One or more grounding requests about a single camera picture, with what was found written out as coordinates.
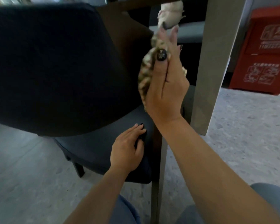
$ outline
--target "white plush toy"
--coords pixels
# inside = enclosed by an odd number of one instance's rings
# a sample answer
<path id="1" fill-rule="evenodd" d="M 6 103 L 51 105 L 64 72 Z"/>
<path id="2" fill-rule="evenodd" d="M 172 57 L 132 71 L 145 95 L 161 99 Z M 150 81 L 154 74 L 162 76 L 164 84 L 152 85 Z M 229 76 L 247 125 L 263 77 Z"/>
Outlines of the white plush toy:
<path id="1" fill-rule="evenodd" d="M 180 20 L 186 16 L 182 16 L 184 12 L 184 4 L 182 1 L 161 4 L 161 10 L 158 14 L 158 27 L 163 26 L 165 30 L 177 25 Z"/>

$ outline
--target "speckled floor tile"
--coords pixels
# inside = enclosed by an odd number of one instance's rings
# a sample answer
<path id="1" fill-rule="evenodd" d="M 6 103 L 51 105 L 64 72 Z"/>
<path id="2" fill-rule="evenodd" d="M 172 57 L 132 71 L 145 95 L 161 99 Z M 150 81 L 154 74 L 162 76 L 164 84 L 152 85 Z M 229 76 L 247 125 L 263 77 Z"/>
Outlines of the speckled floor tile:
<path id="1" fill-rule="evenodd" d="M 280 95 L 221 89 L 203 139 L 248 184 L 280 186 Z M 51 139 L 0 125 L 0 224 L 59 224 L 101 175 L 79 178 Z M 151 185 L 125 183 L 121 194 L 150 219 Z M 161 223 L 172 224 L 193 204 L 168 149 Z"/>

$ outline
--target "person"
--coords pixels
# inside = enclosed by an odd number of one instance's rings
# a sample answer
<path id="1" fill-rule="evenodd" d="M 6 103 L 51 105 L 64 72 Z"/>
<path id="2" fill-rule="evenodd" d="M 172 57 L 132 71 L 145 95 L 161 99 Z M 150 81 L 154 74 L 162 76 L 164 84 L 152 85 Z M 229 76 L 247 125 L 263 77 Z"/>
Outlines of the person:
<path id="1" fill-rule="evenodd" d="M 181 116 L 189 82 L 179 59 L 177 30 L 174 27 L 169 37 L 163 28 L 158 31 L 158 37 L 168 45 L 171 59 L 168 61 L 164 53 L 157 56 L 146 97 L 147 112 L 172 149 L 195 202 L 177 222 L 280 224 L 280 188 L 247 185 Z M 145 131 L 143 125 L 136 124 L 116 138 L 110 169 L 64 224 L 140 223 L 135 208 L 119 193 L 127 175 L 142 160 L 144 143 L 139 139 L 136 149 L 134 144 Z M 262 196 L 267 196 L 276 210 Z"/>

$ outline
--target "forearm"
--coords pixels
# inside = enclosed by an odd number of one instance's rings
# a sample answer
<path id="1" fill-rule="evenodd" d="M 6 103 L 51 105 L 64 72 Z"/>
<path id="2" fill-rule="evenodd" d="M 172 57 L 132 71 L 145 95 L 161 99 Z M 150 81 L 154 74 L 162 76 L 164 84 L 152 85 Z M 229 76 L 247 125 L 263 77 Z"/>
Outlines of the forearm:
<path id="1" fill-rule="evenodd" d="M 158 128 L 171 147 L 207 223 L 280 223 L 273 208 L 233 172 L 184 119 Z"/>
<path id="2" fill-rule="evenodd" d="M 64 224 L 107 224 L 128 173 L 110 168 Z"/>

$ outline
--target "red fire extinguisher box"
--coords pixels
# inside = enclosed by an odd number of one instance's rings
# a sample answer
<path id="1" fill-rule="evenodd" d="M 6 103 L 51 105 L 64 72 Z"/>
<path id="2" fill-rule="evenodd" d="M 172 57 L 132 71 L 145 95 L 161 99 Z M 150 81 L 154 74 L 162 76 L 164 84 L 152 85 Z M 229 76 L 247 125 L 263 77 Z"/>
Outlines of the red fire extinguisher box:
<path id="1" fill-rule="evenodd" d="M 252 12 L 229 88 L 280 94 L 280 6 Z"/>

